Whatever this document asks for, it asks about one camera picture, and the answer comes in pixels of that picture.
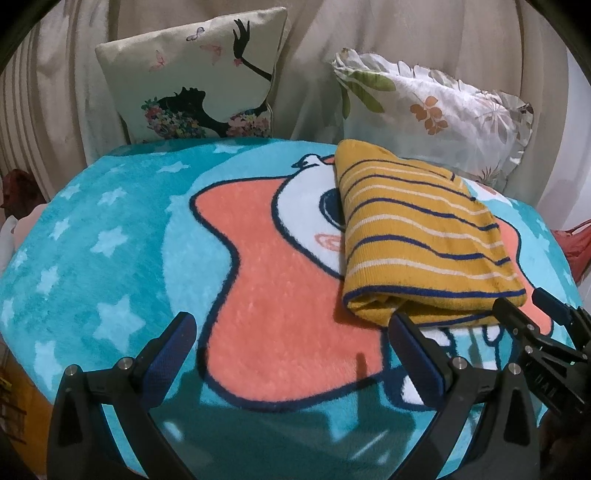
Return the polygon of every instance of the wall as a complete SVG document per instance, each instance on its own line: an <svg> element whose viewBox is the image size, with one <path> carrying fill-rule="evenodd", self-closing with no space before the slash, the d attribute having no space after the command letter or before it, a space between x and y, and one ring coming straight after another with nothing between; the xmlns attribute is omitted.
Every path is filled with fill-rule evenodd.
<svg viewBox="0 0 591 480"><path fill-rule="evenodd" d="M591 218L591 85L568 53L569 100L556 163L536 209L552 229ZM591 275L579 287L591 311Z"/></svg>

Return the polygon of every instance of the beige curtain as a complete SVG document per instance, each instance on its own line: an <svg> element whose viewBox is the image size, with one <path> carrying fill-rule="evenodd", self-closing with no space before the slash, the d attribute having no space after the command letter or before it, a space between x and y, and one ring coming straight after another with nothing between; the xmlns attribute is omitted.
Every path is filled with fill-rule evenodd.
<svg viewBox="0 0 591 480"><path fill-rule="evenodd" d="M347 46L443 70L531 102L534 136L505 193L536 205L566 114L566 48L525 0L61 0L0 77L0 170L31 171L47 198L125 143L97 43L283 5L289 33L270 101L279 138L336 142L329 60Z"/></svg>
<svg viewBox="0 0 591 480"><path fill-rule="evenodd" d="M125 143L94 54L108 12L108 0L62 0L0 76L0 170L30 171L46 199Z"/></svg>

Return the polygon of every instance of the curtain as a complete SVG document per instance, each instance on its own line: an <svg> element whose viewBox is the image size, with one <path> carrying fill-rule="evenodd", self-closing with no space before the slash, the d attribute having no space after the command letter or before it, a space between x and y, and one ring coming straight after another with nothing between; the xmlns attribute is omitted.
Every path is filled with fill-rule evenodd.
<svg viewBox="0 0 591 480"><path fill-rule="evenodd" d="M61 0L0 76L0 171L28 170L47 200L126 143L94 52L108 31L108 0Z"/></svg>

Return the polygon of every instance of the orange flower print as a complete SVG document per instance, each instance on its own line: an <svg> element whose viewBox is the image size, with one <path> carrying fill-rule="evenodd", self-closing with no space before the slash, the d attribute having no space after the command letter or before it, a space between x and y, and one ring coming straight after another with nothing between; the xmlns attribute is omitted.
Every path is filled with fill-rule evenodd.
<svg viewBox="0 0 591 480"><path fill-rule="evenodd" d="M435 135L444 128L447 128L447 121L443 120L443 112L436 105L439 100L434 96L428 96L422 105L414 103L410 106L411 113L418 122L425 120L425 130L429 135Z"/></svg>

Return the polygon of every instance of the metal screw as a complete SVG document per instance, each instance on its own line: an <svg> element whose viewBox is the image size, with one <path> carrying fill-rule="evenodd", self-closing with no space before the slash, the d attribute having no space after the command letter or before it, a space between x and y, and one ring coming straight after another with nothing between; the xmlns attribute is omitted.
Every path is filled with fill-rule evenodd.
<svg viewBox="0 0 591 480"><path fill-rule="evenodd" d="M468 360L466 360L464 357L457 356L452 360L452 364L458 370L464 370L468 366Z"/></svg>
<svg viewBox="0 0 591 480"><path fill-rule="evenodd" d="M513 375L519 375L521 373L521 367L517 364L509 364L507 367Z"/></svg>
<svg viewBox="0 0 591 480"><path fill-rule="evenodd" d="M134 359L131 358L130 356L125 356L117 362L117 366L121 370L129 370L131 368L131 365L133 365L133 364L134 364Z"/></svg>
<svg viewBox="0 0 591 480"><path fill-rule="evenodd" d="M74 375L76 372L78 371L78 365L70 365L69 367L66 367L66 369L64 370L64 373L68 376L71 377L72 375Z"/></svg>

